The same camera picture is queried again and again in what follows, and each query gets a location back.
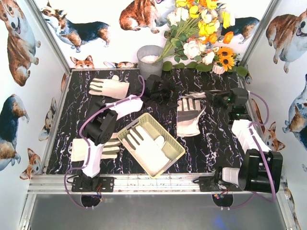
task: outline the marble table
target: marble table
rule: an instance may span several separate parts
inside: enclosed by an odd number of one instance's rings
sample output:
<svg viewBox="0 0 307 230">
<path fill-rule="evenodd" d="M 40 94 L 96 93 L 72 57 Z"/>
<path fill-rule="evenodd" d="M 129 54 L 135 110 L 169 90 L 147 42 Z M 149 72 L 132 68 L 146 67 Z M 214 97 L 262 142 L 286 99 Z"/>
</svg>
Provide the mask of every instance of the marble table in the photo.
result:
<svg viewBox="0 0 307 230">
<path fill-rule="evenodd" d="M 184 95 L 190 91 L 229 90 L 238 87 L 237 77 L 233 73 L 218 76 L 193 69 L 173 69 L 163 74 L 167 79 L 184 89 L 184 91 L 173 94 L 173 102 L 177 101 L 179 95 Z M 93 78 L 110 79 L 113 75 L 118 75 L 120 81 L 130 82 L 129 94 L 136 94 L 140 90 L 141 84 L 137 80 L 138 69 L 74 71 L 72 73 L 47 167 L 47 174 L 64 174 L 67 169 L 83 164 L 82 161 L 73 164 L 70 161 L 72 140 L 80 138 L 78 130 L 97 100 L 105 103 L 116 101 L 112 98 L 90 95 L 88 93 L 89 83 Z M 141 114 L 151 113 L 186 149 L 186 154 L 172 165 L 166 173 L 207 173 L 212 172 L 218 166 L 240 167 L 244 152 L 225 121 L 226 113 L 221 109 L 213 109 L 205 100 L 202 100 L 201 104 L 206 106 L 206 114 L 203 114 L 199 120 L 201 134 L 194 137 L 177 137 L 176 109 L 170 109 L 155 102 L 147 104 L 144 110 L 127 115 L 118 121 L 115 131 L 120 131 Z M 145 172 L 129 152 L 121 146 L 116 159 L 101 160 L 100 173 L 135 174 Z"/>
</svg>

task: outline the work glove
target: work glove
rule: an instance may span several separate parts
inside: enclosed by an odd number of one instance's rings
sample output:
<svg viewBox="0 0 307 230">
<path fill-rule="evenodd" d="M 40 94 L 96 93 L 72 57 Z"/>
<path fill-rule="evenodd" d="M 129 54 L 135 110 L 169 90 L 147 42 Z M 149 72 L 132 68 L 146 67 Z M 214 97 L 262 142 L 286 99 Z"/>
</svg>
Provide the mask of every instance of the work glove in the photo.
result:
<svg viewBox="0 0 307 230">
<path fill-rule="evenodd" d="M 150 176 L 157 175 L 170 161 L 162 151 L 164 137 L 153 140 L 141 126 L 130 129 L 123 144 Z"/>
<path fill-rule="evenodd" d="M 199 100 L 183 98 L 178 101 L 177 107 L 177 136 L 192 137 L 200 134 L 198 120 L 204 113 Z"/>
<path fill-rule="evenodd" d="M 120 141 L 117 138 L 117 133 L 113 133 L 111 139 L 105 144 L 102 149 L 101 159 L 115 159 L 120 151 Z M 82 138 L 72 140 L 71 161 L 83 161 L 88 154 L 88 145 Z"/>
<path fill-rule="evenodd" d="M 114 75 L 112 79 L 94 78 L 90 83 L 89 93 L 91 95 L 124 99 L 126 98 L 128 88 L 128 82 L 120 82 L 119 77 Z"/>
</svg>

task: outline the corgi wallpaper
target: corgi wallpaper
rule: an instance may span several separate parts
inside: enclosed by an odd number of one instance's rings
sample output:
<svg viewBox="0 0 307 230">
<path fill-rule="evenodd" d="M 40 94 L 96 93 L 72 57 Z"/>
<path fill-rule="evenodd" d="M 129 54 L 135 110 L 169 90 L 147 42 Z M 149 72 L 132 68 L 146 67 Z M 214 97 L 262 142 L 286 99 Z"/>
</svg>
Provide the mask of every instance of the corgi wallpaper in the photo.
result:
<svg viewBox="0 0 307 230">
<path fill-rule="evenodd" d="M 0 32 L 0 229 L 18 229 L 65 70 L 25 1 L 0 0 Z"/>
<path fill-rule="evenodd" d="M 282 0 L 248 60 L 247 89 L 268 103 L 264 141 L 283 155 L 289 199 L 297 229 L 307 229 L 307 3 Z M 260 122 L 266 108 L 254 98 Z"/>
<path fill-rule="evenodd" d="M 175 0 L 95 1 L 36 0 L 42 17 L 71 68 L 135 68 L 136 53 L 145 45 L 164 47 L 167 15 Z M 235 37 L 227 46 L 242 58 L 270 0 L 224 0 L 236 24 L 222 29 Z M 174 58 L 166 58 L 175 63 Z"/>
</svg>

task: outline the gray floor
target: gray floor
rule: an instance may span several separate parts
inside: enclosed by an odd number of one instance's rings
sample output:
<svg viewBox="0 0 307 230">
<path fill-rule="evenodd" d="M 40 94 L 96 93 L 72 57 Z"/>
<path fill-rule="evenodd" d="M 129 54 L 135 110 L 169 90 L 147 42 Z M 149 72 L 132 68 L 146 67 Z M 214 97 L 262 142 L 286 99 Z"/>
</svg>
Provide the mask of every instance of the gray floor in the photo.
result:
<svg viewBox="0 0 307 230">
<path fill-rule="evenodd" d="M 250 195 L 235 195 L 234 206 Z M 67 195 L 37 195 L 32 230 L 284 230 L 278 203 L 255 197 L 221 211 L 211 195 L 104 195 L 94 210 Z"/>
</svg>

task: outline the plastic basket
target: plastic basket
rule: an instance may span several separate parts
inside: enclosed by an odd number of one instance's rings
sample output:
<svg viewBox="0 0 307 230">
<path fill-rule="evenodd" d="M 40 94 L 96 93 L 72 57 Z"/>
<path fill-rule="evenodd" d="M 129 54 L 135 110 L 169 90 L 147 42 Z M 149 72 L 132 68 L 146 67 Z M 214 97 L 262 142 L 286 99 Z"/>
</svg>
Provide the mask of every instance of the plastic basket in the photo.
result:
<svg viewBox="0 0 307 230">
<path fill-rule="evenodd" d="M 160 125 L 159 122 L 157 122 L 153 118 L 153 116 L 151 116 L 149 113 L 142 114 L 140 117 L 138 117 L 136 120 L 134 120 L 129 125 L 127 125 L 125 128 L 123 128 L 121 131 L 118 132 L 118 139 L 120 140 L 120 142 L 124 146 L 125 146 L 125 144 L 122 141 L 123 138 L 125 138 L 127 136 L 129 129 L 131 129 L 131 128 L 135 127 L 135 126 L 142 126 L 153 139 L 156 139 L 160 135 L 163 136 L 164 139 L 165 139 L 165 144 L 164 144 L 164 146 L 162 148 L 162 151 L 170 159 L 170 162 L 164 168 L 162 168 L 155 175 L 150 175 L 147 172 L 146 168 L 140 162 L 138 162 L 151 178 L 155 179 L 158 176 L 160 176 L 170 166 L 172 166 L 182 155 L 185 154 L 186 151 L 182 147 L 182 145 L 180 145 L 178 143 L 178 141 L 176 141 L 176 139 L 173 138 L 169 134 L 169 132 L 167 132 L 162 127 L 162 125 Z"/>
</svg>

